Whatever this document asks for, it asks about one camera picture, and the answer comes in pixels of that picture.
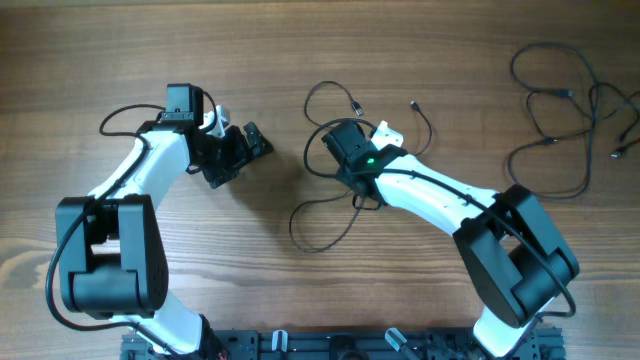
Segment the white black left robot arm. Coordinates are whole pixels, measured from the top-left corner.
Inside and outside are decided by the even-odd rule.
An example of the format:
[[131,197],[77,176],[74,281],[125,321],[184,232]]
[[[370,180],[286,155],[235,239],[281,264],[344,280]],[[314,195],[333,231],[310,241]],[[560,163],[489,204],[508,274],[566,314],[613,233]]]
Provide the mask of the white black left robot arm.
[[226,359],[229,352],[205,316],[169,290],[169,269],[156,210],[184,173],[211,188],[273,152],[249,122],[232,126],[202,88],[170,84],[155,119],[132,132],[134,147],[116,171],[55,211],[57,247],[45,280],[53,318],[79,332],[134,331],[161,359]]

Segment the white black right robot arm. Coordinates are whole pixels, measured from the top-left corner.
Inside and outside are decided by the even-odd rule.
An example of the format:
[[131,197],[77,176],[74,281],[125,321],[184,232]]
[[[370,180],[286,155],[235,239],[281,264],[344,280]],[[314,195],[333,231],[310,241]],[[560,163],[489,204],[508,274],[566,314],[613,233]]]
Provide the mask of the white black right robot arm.
[[536,325],[552,316],[557,297],[575,314],[567,286],[579,273],[568,243],[536,196],[521,185],[504,192],[464,184],[438,173],[402,147],[386,122],[365,133],[345,119],[322,142],[338,164],[334,179],[356,195],[406,210],[454,240],[483,312],[470,330],[486,357],[516,354]]

